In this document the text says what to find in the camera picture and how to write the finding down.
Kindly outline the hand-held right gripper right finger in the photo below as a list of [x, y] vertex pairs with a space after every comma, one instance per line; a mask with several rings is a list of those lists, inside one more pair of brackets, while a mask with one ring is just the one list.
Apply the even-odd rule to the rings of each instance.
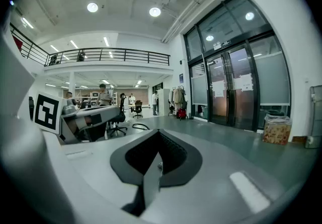
[[144, 175], [144, 203], [145, 209], [152, 204], [159, 194], [159, 180], [163, 175], [163, 161], [159, 153], [156, 154]]

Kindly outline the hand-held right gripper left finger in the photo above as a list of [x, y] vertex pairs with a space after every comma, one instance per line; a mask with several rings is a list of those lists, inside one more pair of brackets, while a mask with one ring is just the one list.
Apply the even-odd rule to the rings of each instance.
[[144, 203], [144, 176], [142, 184], [138, 186], [133, 201], [124, 205], [122, 210], [134, 216], [140, 216], [146, 210]]

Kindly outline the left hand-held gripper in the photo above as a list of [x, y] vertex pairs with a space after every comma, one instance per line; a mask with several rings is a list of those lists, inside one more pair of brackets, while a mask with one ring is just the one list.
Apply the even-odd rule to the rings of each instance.
[[[38, 92], [33, 122], [40, 129], [55, 134], [64, 144], [74, 144], [104, 139], [107, 123], [119, 113], [120, 108], [115, 105], [79, 110], [71, 99]], [[71, 129], [74, 121], [77, 127]]]

